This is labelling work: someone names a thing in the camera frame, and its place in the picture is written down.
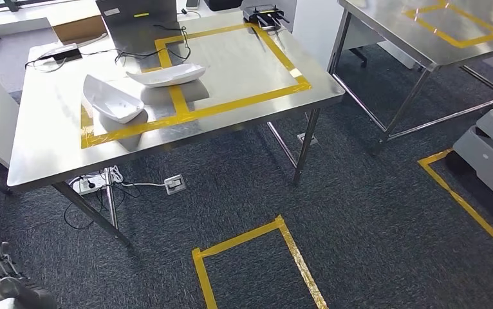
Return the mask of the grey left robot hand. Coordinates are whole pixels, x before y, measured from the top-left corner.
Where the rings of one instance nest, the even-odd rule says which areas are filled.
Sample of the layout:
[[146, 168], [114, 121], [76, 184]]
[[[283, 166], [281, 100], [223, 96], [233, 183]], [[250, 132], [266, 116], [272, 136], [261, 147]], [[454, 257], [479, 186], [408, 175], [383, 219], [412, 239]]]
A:
[[0, 305], [5, 308], [58, 308], [54, 296], [36, 284], [0, 241]]

